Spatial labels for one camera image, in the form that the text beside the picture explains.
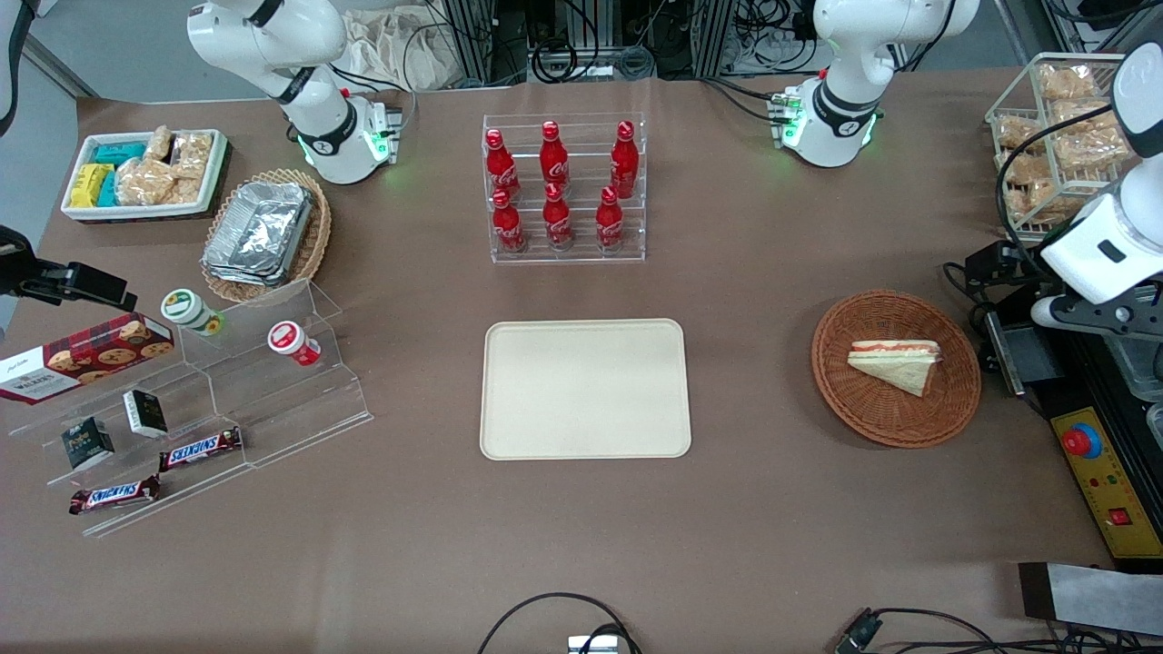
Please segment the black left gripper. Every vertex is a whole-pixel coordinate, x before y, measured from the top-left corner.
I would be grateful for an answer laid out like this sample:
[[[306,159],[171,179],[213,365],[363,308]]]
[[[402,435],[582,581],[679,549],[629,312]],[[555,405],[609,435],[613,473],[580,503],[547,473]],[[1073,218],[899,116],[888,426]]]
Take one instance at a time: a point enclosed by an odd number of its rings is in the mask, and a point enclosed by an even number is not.
[[[1036,250],[1020,242],[996,241],[965,258],[964,285],[969,292],[985,292],[996,286],[1047,284],[1048,273],[1041,264]]]

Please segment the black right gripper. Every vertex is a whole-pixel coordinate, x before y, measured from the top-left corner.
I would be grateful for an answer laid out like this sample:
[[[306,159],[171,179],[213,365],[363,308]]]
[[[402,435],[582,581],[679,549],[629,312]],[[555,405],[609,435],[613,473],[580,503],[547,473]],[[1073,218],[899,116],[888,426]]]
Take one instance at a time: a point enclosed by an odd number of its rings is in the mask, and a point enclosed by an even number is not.
[[[53,263],[35,255],[19,232],[1,228],[1,293],[59,306],[66,301],[99,303],[131,313],[137,296],[127,282],[97,268],[71,262]]]

